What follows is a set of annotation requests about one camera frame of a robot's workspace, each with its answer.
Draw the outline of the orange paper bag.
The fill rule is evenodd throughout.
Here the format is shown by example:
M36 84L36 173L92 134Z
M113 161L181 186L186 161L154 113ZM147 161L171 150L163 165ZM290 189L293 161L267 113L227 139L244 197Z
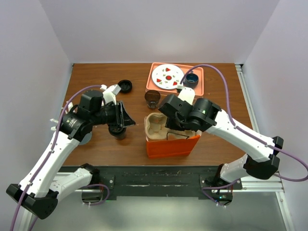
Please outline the orange paper bag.
M197 131L194 137L177 140L153 141L146 138L146 152L150 159L188 156L201 137L201 132Z

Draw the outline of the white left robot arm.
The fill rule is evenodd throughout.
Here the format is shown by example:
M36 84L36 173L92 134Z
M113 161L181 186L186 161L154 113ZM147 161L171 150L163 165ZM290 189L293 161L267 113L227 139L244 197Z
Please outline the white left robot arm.
M70 153L92 132L94 126L107 125L113 136L125 133L135 121L123 102L111 91L88 90L68 113L62 113L50 144L41 158L18 184L10 184L6 193L39 219L47 218L57 204L73 191L100 183L100 172L90 164L81 165L62 180L54 181Z

